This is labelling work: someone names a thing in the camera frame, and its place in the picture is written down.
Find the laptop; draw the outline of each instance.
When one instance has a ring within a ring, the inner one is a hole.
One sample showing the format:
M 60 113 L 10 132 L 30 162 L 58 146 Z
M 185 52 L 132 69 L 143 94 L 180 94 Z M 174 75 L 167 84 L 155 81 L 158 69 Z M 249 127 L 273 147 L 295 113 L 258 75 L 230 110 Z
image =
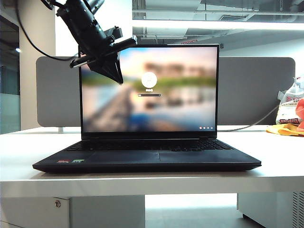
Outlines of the laptop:
M 261 161 L 217 140 L 218 45 L 138 45 L 124 79 L 79 69 L 81 141 L 35 164 L 53 173 L 245 171 Z

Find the gray desk divider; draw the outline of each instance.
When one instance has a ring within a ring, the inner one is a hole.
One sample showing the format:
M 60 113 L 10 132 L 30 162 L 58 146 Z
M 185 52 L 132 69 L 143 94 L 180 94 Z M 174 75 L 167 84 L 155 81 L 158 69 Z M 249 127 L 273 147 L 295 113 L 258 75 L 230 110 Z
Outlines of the gray desk divider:
M 37 116 L 44 127 L 80 126 L 78 68 L 69 61 L 36 61 Z
M 40 57 L 36 62 L 37 114 L 41 126 L 80 126 L 78 69 Z M 251 124 L 277 104 L 288 89 L 295 62 L 288 57 L 220 57 L 218 124 Z M 276 111 L 261 124 L 275 124 Z

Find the floor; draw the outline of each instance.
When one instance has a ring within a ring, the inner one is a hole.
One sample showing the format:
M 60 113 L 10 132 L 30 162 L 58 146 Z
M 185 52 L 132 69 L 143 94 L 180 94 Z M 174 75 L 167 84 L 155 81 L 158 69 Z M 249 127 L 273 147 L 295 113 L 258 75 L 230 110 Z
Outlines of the floor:
M 147 195 L 146 228 L 263 228 L 244 219 L 236 194 Z

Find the laptop screen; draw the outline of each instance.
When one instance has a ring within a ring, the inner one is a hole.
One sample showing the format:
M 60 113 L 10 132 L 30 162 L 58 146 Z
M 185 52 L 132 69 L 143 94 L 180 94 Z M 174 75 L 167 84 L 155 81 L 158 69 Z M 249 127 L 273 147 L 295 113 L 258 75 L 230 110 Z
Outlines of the laptop screen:
M 122 85 L 81 67 L 84 133 L 216 130 L 218 47 L 121 51 Z

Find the fluorescent light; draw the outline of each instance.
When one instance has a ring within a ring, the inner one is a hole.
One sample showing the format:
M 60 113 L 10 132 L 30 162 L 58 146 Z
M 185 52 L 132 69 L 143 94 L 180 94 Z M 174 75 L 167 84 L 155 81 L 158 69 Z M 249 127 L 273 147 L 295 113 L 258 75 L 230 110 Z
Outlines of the fluorescent light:
M 203 20 L 132 20 L 133 27 L 147 28 L 196 28 L 196 29 L 262 29 L 262 30 L 304 30 L 303 23 L 203 21 Z
M 141 39 L 187 39 L 186 36 L 181 35 L 145 35 L 144 37 L 141 37 Z

